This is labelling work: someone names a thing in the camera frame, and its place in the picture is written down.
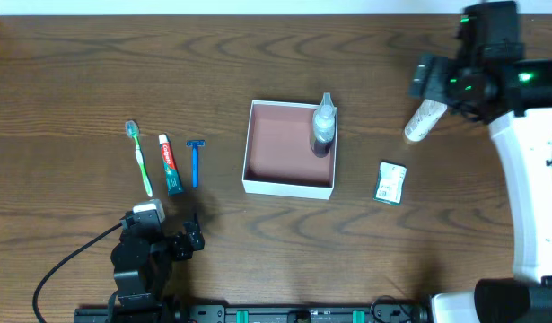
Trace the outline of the white cosmetic tube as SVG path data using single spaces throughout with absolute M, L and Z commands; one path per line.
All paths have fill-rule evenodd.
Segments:
M 409 143 L 418 143 L 425 139 L 436 123 L 447 111 L 447 105 L 425 99 L 403 130 L 404 139 Z

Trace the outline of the clear spray bottle dark liquid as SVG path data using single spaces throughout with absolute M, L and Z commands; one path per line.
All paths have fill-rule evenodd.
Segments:
M 319 158 L 329 154 L 336 133 L 336 114 L 331 94 L 325 92 L 320 105 L 313 113 L 311 123 L 311 149 Z

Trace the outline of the green white soap packet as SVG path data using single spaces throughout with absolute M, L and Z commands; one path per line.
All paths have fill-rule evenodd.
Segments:
M 406 175 L 407 168 L 405 166 L 382 161 L 379 166 L 373 199 L 389 205 L 399 205 Z

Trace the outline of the green white toothbrush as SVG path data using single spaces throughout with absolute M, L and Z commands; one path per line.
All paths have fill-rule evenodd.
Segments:
M 134 120 L 128 120 L 125 123 L 125 129 L 126 129 L 127 136 L 130 137 L 135 143 L 136 162 L 141 172 L 145 192 L 149 197 L 153 197 L 153 188 L 146 171 L 144 156 L 142 153 L 140 140 L 139 140 L 139 135 L 140 135 L 139 126 Z

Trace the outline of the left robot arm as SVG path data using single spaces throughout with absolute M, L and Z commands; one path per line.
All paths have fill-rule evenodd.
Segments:
M 123 232 L 112 250 L 118 300 L 125 313 L 169 308 L 163 290 L 175 262 L 189 260 L 205 247 L 197 215 L 183 223 L 184 230 L 167 236 L 154 210 L 128 212 L 121 220 Z

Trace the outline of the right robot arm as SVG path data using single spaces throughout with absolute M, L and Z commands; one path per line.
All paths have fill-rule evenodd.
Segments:
M 513 274 L 429 301 L 431 322 L 552 322 L 552 59 L 525 56 L 514 1 L 463 10 L 456 57 L 426 54 L 409 92 L 421 105 L 404 128 L 425 138 L 445 112 L 488 127 L 513 219 Z

